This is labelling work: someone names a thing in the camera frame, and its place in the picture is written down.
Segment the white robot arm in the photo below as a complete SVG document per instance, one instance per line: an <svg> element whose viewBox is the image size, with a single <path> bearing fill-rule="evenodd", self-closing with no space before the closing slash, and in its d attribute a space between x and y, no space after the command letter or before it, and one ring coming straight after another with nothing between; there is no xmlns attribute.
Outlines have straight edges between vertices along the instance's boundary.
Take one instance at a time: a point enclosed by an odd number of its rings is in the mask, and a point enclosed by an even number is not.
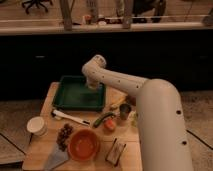
<svg viewBox="0 0 213 171"><path fill-rule="evenodd" d="M143 171L194 171L181 97L173 84L107 70L101 55L86 62L82 73L89 88L103 83L136 99Z"/></svg>

